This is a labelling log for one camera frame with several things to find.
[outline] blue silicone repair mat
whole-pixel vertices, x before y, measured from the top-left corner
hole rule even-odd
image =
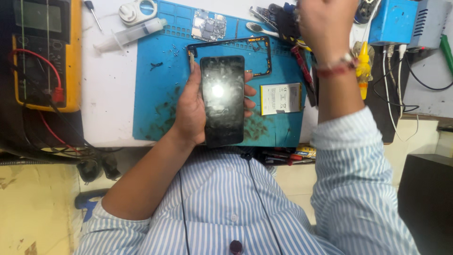
[[[176,103],[188,79],[190,68],[184,47],[188,44],[201,43],[191,37],[192,20],[196,8],[177,5],[167,1],[155,1],[158,4],[159,18],[167,20],[164,30],[143,37],[138,41],[137,74],[135,82],[135,108],[133,136],[139,140],[158,141],[173,125]],[[226,35],[223,39],[263,36],[252,33],[246,28],[249,20],[226,16]],[[256,77],[248,84],[258,93],[251,97],[256,103],[254,114],[245,120],[244,146],[296,147],[299,143],[302,127],[302,115],[284,113],[261,116],[260,85],[298,83],[302,74],[290,46],[283,45],[276,38],[270,37],[272,54],[272,74]],[[251,45],[232,43],[205,48],[197,48],[199,63],[205,56],[242,55],[246,70],[253,73],[266,72],[267,51],[254,51]],[[163,63],[151,70],[151,63]],[[305,104],[303,86],[302,106]]]

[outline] striped shirt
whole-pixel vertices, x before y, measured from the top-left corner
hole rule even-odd
[[[320,124],[312,144],[316,227],[251,160],[283,254],[418,254],[398,215],[392,169],[370,110]],[[242,254],[280,253],[245,159],[224,150],[193,153],[180,173],[191,254],[231,254],[233,240],[242,243]],[[75,254],[187,254],[179,177],[144,221],[119,219],[98,203]]]

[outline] white table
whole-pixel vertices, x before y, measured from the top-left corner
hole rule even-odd
[[[118,8],[131,0],[93,0],[95,13],[105,32],[101,34],[91,12],[82,11],[82,123],[85,139],[96,147],[149,146],[151,141],[135,140],[132,137],[134,122],[135,71],[137,42],[126,46],[128,53],[120,51],[99,55],[93,44],[98,44],[111,34],[126,26],[121,22]],[[229,0],[183,1],[174,3],[203,8],[208,11],[239,18],[257,20],[250,15],[250,6],[269,6],[271,3],[284,5],[284,0]],[[354,26],[351,39],[361,40],[363,25]],[[310,107],[308,99],[302,121],[300,142],[308,142],[318,122],[318,111]]]

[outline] digital multimeter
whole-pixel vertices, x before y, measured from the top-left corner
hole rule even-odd
[[[82,77],[82,1],[11,0],[16,29],[13,49],[27,49],[43,56],[55,67],[61,80],[64,100],[54,102],[60,112],[79,110]],[[43,60],[18,52],[14,64],[31,77],[51,98],[58,86],[57,76]],[[16,101],[30,109],[53,111],[35,87],[14,73]]]

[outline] phone screen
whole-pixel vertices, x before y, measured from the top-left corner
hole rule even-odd
[[[243,56],[200,60],[208,147],[244,140],[244,65]]]

